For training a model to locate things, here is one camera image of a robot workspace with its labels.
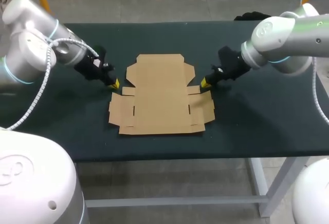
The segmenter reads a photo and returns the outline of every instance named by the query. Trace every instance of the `table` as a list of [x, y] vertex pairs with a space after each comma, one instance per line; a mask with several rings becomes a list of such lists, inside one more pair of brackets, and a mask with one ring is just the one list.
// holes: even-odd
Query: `table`
[[[217, 51], [240, 49], [257, 22], [161, 24], [69, 24], [91, 46], [107, 49], [121, 86], [126, 68], [140, 53], [181, 53], [195, 67], [191, 85], [200, 83], [217, 64]], [[56, 66], [37, 108], [18, 130], [47, 137], [63, 146], [74, 161], [118, 161], [196, 158], [250, 158], [258, 195], [250, 197], [90, 200], [88, 207], [162, 204], [260, 203], [269, 216], [298, 176], [309, 156], [329, 153], [329, 129], [312, 98], [311, 68], [291, 78], [271, 66], [212, 89], [216, 120], [206, 131], [188, 135], [125, 136], [108, 124], [111, 90], [88, 82], [72, 69]], [[16, 121], [40, 83], [19, 95], [0, 96], [0, 124]], [[318, 80], [318, 98], [329, 114], [329, 101]], [[267, 190], [259, 157], [289, 157]]]

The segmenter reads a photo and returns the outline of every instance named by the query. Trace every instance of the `dark green tabletop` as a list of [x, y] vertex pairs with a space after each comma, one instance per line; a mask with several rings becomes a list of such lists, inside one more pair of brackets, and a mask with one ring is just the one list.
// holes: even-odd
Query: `dark green tabletop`
[[[195, 67], [198, 85], [216, 64], [217, 51], [240, 49], [257, 22], [163, 24], [70, 24], [91, 46], [107, 49], [122, 86], [126, 68], [140, 53], [180, 53]], [[57, 65], [40, 103], [18, 131], [40, 135], [63, 146], [75, 161], [187, 158], [285, 157], [329, 154], [329, 127], [312, 99], [312, 69], [287, 77], [271, 66], [251, 71], [211, 90], [216, 120], [189, 135], [127, 136], [108, 124], [111, 91]], [[34, 98], [37, 82], [19, 95], [0, 96], [0, 124], [14, 123]], [[329, 115], [320, 81], [318, 98]]]

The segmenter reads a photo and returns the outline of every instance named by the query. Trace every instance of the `gray floor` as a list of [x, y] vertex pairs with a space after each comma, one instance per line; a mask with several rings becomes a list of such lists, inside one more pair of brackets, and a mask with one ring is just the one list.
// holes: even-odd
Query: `gray floor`
[[[232, 20], [248, 11], [276, 15], [300, 0], [48, 0], [64, 23], [151, 23]], [[321, 13], [328, 0], [311, 0]], [[8, 46], [2, 37], [0, 51]], [[320, 59], [318, 72], [329, 92], [329, 64]], [[318, 160], [312, 158], [309, 163]], [[284, 158], [263, 159], [269, 184]], [[250, 195], [252, 185], [244, 159], [80, 163], [86, 199], [160, 196]], [[256, 206], [178, 206], [91, 209], [91, 224], [229, 223], [290, 224], [291, 190], [271, 219], [261, 219]]]

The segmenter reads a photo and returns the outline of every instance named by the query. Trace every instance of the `cardboard box blank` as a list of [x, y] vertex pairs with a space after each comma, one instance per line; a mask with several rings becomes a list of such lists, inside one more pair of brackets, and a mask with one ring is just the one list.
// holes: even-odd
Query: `cardboard box blank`
[[113, 93], [109, 123], [119, 125], [120, 134], [177, 134], [205, 130], [215, 119], [210, 91], [200, 94], [189, 86], [194, 67], [180, 54], [141, 54], [127, 68], [126, 78], [134, 86]]

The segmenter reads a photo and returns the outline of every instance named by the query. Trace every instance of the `white coiled cable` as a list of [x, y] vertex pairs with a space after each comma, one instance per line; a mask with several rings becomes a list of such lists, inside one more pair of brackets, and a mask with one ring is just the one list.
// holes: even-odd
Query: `white coiled cable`
[[318, 96], [317, 96], [317, 89], [316, 89], [316, 81], [317, 81], [317, 58], [312, 57], [312, 62], [313, 62], [313, 75], [312, 75], [312, 93], [313, 93], [313, 99], [315, 106], [317, 110], [319, 111], [321, 117], [323, 120], [329, 125], [329, 119], [327, 116], [324, 114], [322, 111], [322, 108], [320, 107], [319, 101], [318, 101]]
[[96, 51], [94, 51], [89, 45], [85, 44], [84, 42], [80, 42], [80, 41], [73, 40], [73, 39], [67, 39], [67, 38], [60, 38], [60, 39], [55, 39], [55, 40], [51, 41], [48, 45], [47, 52], [46, 52], [46, 72], [45, 72], [45, 76], [43, 78], [41, 87], [40, 87], [37, 95], [35, 96], [35, 99], [31, 103], [30, 107], [27, 109], [25, 114], [15, 124], [13, 124], [9, 128], [0, 127], [0, 129], [14, 130], [17, 127], [19, 127], [27, 119], [27, 117], [29, 117], [29, 115], [32, 113], [32, 111], [34, 110], [35, 106], [37, 105], [40, 97], [42, 96], [42, 93], [45, 90], [47, 82], [48, 82], [49, 74], [50, 74], [50, 71], [51, 71], [51, 49], [53, 47], [57, 47], [59, 42], [68, 42], [68, 43], [78, 44], [80, 46], [86, 47], [95, 57], [97, 57], [97, 58], [99, 57], [99, 55], [96, 53]]

